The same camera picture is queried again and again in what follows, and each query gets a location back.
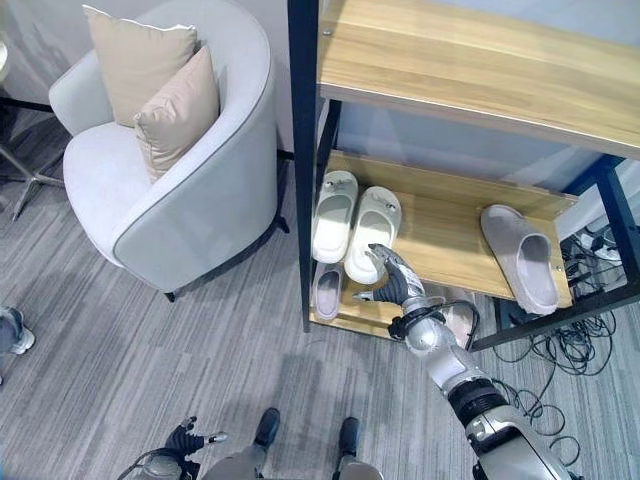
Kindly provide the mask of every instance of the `jeans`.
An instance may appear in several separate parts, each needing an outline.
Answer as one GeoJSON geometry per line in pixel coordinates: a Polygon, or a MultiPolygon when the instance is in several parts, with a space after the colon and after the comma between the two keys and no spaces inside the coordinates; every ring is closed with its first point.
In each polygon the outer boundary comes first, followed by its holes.
{"type": "Polygon", "coordinates": [[[260,445],[252,444],[242,452],[223,458],[209,470],[202,480],[250,480],[261,478],[267,452],[260,445]]]}
{"type": "Polygon", "coordinates": [[[0,354],[22,340],[22,315],[15,308],[0,306],[0,354]]]}
{"type": "Polygon", "coordinates": [[[362,463],[352,455],[345,455],[340,460],[338,471],[333,480],[383,480],[380,472],[367,463],[362,463]]]}

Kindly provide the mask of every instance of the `beige pillow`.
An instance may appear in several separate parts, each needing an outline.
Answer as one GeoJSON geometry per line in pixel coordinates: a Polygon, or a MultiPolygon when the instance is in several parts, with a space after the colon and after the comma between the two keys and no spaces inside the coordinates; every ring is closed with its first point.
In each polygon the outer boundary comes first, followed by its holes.
{"type": "Polygon", "coordinates": [[[196,29],[161,29],[82,8],[116,122],[133,127],[133,115],[192,57],[196,29]]]}
{"type": "Polygon", "coordinates": [[[152,182],[200,140],[218,118],[218,111],[211,54],[203,47],[134,116],[152,182]]]}

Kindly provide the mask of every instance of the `white wall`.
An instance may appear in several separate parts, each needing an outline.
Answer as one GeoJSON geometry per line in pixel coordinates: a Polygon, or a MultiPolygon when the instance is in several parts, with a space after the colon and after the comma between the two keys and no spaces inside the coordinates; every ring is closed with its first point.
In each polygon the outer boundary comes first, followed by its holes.
{"type": "MultiPolygon", "coordinates": [[[[44,102],[48,86],[91,47],[80,9],[83,0],[7,1],[9,36],[18,53],[13,55],[5,88],[15,98],[44,102]]],[[[165,0],[92,3],[117,16],[135,17],[161,1],[165,0]]],[[[260,20],[271,39],[278,62],[280,145],[292,150],[286,0],[238,1],[260,20]]],[[[640,45],[638,0],[442,1],[640,45]]],[[[593,152],[566,145],[361,105],[344,105],[339,146],[443,170],[558,189],[597,158],[593,152]]]]}
{"type": "MultiPolygon", "coordinates": [[[[82,14],[83,3],[89,3],[114,16],[135,18],[165,1],[167,0],[0,0],[8,4],[5,21],[11,55],[5,90],[11,97],[19,100],[49,103],[49,86],[92,48],[89,30],[82,14]]],[[[279,146],[292,151],[286,0],[236,1],[258,18],[269,35],[277,73],[279,146]]]]}

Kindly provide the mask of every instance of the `wooden shelf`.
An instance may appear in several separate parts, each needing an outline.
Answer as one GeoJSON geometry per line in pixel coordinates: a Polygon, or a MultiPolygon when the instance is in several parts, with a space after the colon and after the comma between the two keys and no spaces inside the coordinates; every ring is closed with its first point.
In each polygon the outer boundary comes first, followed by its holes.
{"type": "MultiPolygon", "coordinates": [[[[406,165],[334,151],[327,170],[348,170],[362,187],[380,185],[393,190],[402,206],[402,224],[394,243],[397,251],[424,282],[514,300],[480,228],[482,209],[494,203],[522,212],[552,243],[553,277],[560,307],[572,304],[553,219],[577,201],[571,195],[505,182],[492,182],[433,172],[406,165]]],[[[348,282],[346,290],[369,287],[348,282]]],[[[393,305],[357,302],[343,295],[339,319],[358,322],[356,331],[386,332],[399,310],[393,305]]]]}
{"type": "MultiPolygon", "coordinates": [[[[370,290],[371,288],[371,285],[360,285],[345,275],[342,281],[340,313],[338,316],[330,322],[326,322],[315,318],[312,308],[311,321],[319,325],[329,325],[389,339],[387,327],[391,325],[394,317],[402,315],[402,309],[390,303],[362,302],[353,298],[354,293],[362,290],[370,290]]],[[[447,325],[456,335],[458,344],[464,347],[468,340],[467,335],[471,331],[470,317],[465,313],[464,316],[447,314],[447,318],[447,325]]]]}
{"type": "Polygon", "coordinates": [[[430,0],[332,0],[326,98],[640,159],[640,48],[430,0]]]}

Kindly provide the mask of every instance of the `white armchair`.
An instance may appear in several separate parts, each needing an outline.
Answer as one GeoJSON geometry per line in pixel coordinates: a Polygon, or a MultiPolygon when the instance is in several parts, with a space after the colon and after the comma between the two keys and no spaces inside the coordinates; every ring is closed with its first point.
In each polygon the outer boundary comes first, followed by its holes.
{"type": "Polygon", "coordinates": [[[64,179],[82,227],[109,261],[169,293],[242,251],[274,220],[274,68],[264,30],[230,1],[173,0],[138,21],[195,25],[220,89],[220,117],[160,180],[149,181],[134,130],[114,123],[94,51],[49,98],[74,136],[64,179]]]}

